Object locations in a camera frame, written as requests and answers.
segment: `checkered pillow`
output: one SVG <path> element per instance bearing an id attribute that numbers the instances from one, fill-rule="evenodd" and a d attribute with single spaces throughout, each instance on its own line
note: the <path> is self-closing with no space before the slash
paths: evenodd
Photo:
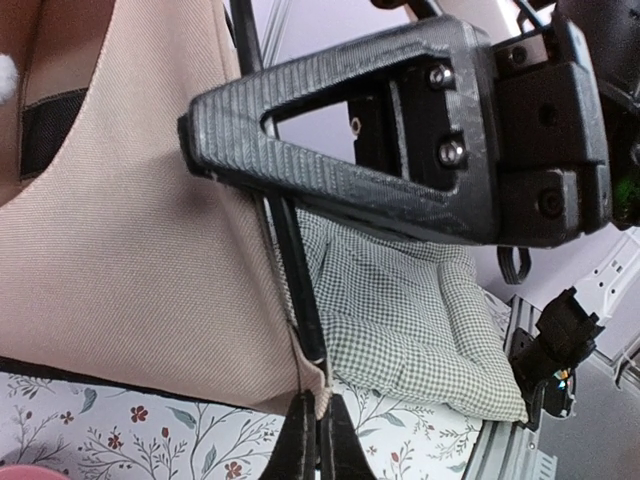
<path id="1" fill-rule="evenodd" d="M 527 419 L 467 249 L 390 243 L 299 213 L 336 374 L 487 420 Z"/>

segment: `pink plate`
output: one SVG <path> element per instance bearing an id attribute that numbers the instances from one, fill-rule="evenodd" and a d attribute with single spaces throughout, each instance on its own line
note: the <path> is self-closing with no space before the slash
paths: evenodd
<path id="1" fill-rule="evenodd" d="M 69 477 L 46 468 L 11 465 L 0 468 L 0 480 L 69 480 Z"/>

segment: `red flower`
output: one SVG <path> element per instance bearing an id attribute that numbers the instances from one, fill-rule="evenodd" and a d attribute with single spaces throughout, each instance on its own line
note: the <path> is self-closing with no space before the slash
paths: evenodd
<path id="1" fill-rule="evenodd" d="M 69 425 L 71 422 L 73 422 L 74 418 L 71 415 L 71 412 L 67 412 L 66 415 L 60 415 L 60 420 L 62 420 L 65 425 Z"/>
<path id="2" fill-rule="evenodd" d="M 109 437 L 109 443 L 107 445 L 109 445 L 109 448 L 117 450 L 122 447 L 124 443 L 120 441 L 120 435 L 118 435 L 117 433 L 113 433 L 112 435 L 112 437 Z"/>
<path id="3" fill-rule="evenodd" d="M 231 462 L 231 464 L 226 464 L 224 469 L 227 471 L 227 480 L 231 480 L 233 478 L 238 478 L 242 475 L 242 465 L 238 462 Z"/>
<path id="4" fill-rule="evenodd" d="M 147 415 L 149 415 L 149 411 L 142 405 L 131 407 L 131 421 L 133 423 L 144 422 L 147 419 Z"/>

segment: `floral tablecloth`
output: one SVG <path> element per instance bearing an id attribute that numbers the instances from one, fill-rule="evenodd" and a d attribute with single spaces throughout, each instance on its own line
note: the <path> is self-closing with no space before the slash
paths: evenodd
<path id="1" fill-rule="evenodd" d="M 487 295 L 499 331 L 509 308 Z M 459 480 L 482 421 L 338 381 L 380 479 Z M 283 418 L 109 387 L 0 373 L 0 465 L 30 463 L 85 480 L 258 478 Z"/>

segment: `blue leaf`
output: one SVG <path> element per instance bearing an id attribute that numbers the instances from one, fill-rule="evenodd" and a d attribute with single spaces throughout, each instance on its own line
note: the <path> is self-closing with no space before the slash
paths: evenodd
<path id="1" fill-rule="evenodd" d="M 213 462 L 216 461 L 216 457 L 218 456 L 218 452 L 216 451 L 216 446 L 211 445 L 211 450 L 207 453 L 207 456 L 204 458 L 204 465 L 202 466 L 202 474 L 206 475 L 209 470 L 213 468 Z"/>
<path id="2" fill-rule="evenodd" d="M 380 430 L 379 428 L 372 428 L 370 430 L 363 430 L 362 432 L 358 433 L 358 437 L 359 438 L 364 438 L 364 437 L 368 437 L 369 435 L 371 435 L 373 432 L 377 432 L 378 430 Z"/>
<path id="3" fill-rule="evenodd" d="M 98 398 L 98 392 L 96 392 L 93 388 L 85 388 L 84 389 L 84 404 L 82 405 L 82 410 L 80 413 L 86 413 L 93 408 L 93 404 L 96 403 L 96 399 Z"/>
<path id="4" fill-rule="evenodd" d="M 173 408 L 173 407 L 167 407 L 167 408 L 171 410 L 173 412 L 173 415 L 178 419 L 178 421 L 186 425 L 189 428 L 189 430 L 193 430 L 194 428 L 196 428 L 196 419 L 193 418 L 193 415 L 191 415 L 189 412 L 185 412 L 184 410 L 178 410 L 177 408 Z"/>
<path id="5" fill-rule="evenodd" d="M 387 422 L 389 422 L 394 427 L 404 427 L 405 424 L 402 420 L 396 417 L 393 413 L 387 412 L 380 415 L 381 418 L 384 418 Z"/>
<path id="6" fill-rule="evenodd" d="M 467 468 L 467 462 L 462 462 L 460 465 L 454 465 L 453 467 L 447 467 L 454 473 L 462 473 L 464 469 Z"/>

